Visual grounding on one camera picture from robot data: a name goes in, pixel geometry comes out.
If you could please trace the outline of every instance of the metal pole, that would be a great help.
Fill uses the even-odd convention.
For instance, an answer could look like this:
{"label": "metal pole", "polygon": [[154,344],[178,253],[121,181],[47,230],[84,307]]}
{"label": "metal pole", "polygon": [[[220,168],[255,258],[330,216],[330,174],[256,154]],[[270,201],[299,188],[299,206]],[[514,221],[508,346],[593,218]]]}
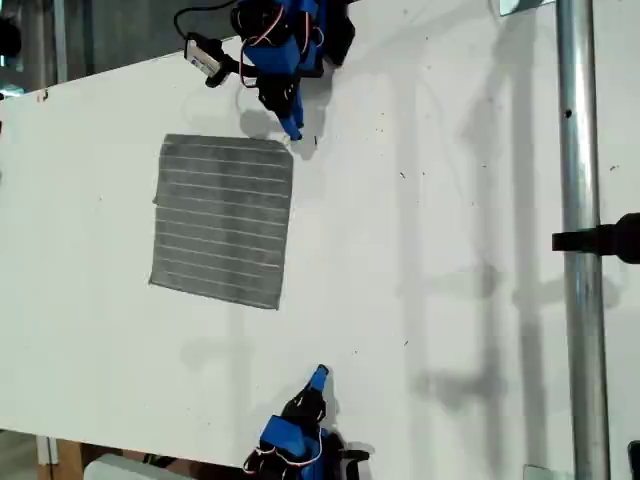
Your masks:
{"label": "metal pole", "polygon": [[57,83],[69,80],[67,60],[67,25],[64,11],[65,0],[53,0],[53,21],[56,36]]}
{"label": "metal pole", "polygon": [[[562,188],[567,232],[600,224],[592,0],[557,0]],[[577,480],[608,480],[609,419],[602,264],[565,254],[565,295]]]}

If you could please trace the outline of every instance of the blue robotic arm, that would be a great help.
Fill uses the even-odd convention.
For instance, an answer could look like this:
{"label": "blue robotic arm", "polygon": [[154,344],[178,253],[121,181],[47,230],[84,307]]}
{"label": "blue robotic arm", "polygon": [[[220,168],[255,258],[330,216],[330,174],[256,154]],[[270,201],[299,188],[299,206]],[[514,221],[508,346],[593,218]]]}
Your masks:
{"label": "blue robotic arm", "polygon": [[260,480],[342,480],[341,462],[348,462],[346,480],[358,480],[358,463],[368,460],[361,450],[347,450],[340,437],[320,427],[326,414],[322,396],[329,371],[320,365],[309,383],[273,415],[260,445],[243,467]]}
{"label": "blue robotic arm", "polygon": [[[243,46],[240,62],[222,51],[222,43],[190,33],[185,58],[208,75],[216,87],[229,73],[259,90],[258,98],[274,112],[292,140],[300,140],[304,112],[301,78],[324,74],[323,59],[341,66],[355,37],[347,5],[353,0],[238,0],[231,24]],[[243,63],[246,55],[253,66]],[[245,77],[256,78],[248,85]]]}

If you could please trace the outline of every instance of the floor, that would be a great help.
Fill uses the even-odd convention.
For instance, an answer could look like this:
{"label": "floor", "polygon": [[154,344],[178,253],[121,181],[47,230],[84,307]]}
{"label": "floor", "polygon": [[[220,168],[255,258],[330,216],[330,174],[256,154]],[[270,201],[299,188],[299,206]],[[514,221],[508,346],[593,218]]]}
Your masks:
{"label": "floor", "polygon": [[36,440],[33,435],[0,433],[0,479],[36,480]]}
{"label": "floor", "polygon": [[[38,90],[180,51],[184,41],[174,28],[174,14],[185,7],[220,3],[223,0],[0,0],[0,14],[11,18],[23,36],[18,58],[0,58],[0,92]],[[182,29],[215,38],[232,36],[231,8],[187,13],[181,17]],[[64,42],[59,41],[56,15],[64,18]],[[63,44],[66,48],[57,51]],[[58,58],[66,59],[62,73]]]}
{"label": "floor", "polygon": [[[166,55],[184,48],[173,26],[176,11],[188,6],[216,5],[222,0],[84,0],[91,18],[94,69],[102,72]],[[192,12],[181,18],[184,31],[225,38],[233,34],[231,7],[215,12]]]}

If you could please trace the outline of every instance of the gray cloth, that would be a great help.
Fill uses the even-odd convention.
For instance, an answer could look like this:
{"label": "gray cloth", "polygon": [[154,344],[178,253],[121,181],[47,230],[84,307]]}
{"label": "gray cloth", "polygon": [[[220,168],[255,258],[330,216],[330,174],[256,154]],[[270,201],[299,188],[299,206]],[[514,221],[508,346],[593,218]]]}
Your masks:
{"label": "gray cloth", "polygon": [[276,141],[167,135],[150,282],[277,309],[292,176]]}

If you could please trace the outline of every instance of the white tabletop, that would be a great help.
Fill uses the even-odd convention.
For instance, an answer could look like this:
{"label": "white tabletop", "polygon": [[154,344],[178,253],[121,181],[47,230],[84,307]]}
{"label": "white tabletop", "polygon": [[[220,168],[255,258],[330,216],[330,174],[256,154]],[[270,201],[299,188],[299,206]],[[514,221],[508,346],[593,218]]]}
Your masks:
{"label": "white tabletop", "polygon": [[[615,221],[640,207],[640,3],[596,4]],[[344,68],[303,82],[279,311],[148,284],[164,135],[284,139],[255,91],[207,89],[176,54],[0,103],[0,427],[239,465],[325,363],[376,479],[571,471],[554,7],[351,11]],[[640,270],[605,273],[626,478]]]}

